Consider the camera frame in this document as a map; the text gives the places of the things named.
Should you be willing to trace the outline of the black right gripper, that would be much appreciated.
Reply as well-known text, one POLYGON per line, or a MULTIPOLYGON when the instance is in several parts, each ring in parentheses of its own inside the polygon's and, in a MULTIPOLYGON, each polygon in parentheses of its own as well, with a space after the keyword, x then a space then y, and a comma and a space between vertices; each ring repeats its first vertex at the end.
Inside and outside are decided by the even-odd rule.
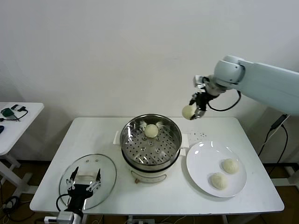
POLYGON ((206 106, 211 99, 211 95, 207 92, 196 92, 192 94, 189 105, 193 105, 195 103, 196 108, 192 108, 190 120, 202 118, 206 113, 206 106))

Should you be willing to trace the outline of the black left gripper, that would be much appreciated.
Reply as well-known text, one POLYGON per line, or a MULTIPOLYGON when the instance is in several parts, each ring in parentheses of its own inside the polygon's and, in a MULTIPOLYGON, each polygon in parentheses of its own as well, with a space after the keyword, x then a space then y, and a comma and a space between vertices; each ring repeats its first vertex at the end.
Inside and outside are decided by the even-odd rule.
POLYGON ((71 198, 67 206, 67 211, 82 210, 86 199, 93 196, 93 191, 96 191, 101 186, 100 169, 96 175, 95 181, 90 185, 74 184, 75 177, 78 172, 78 167, 72 172, 70 178, 66 179, 68 195, 71 198))

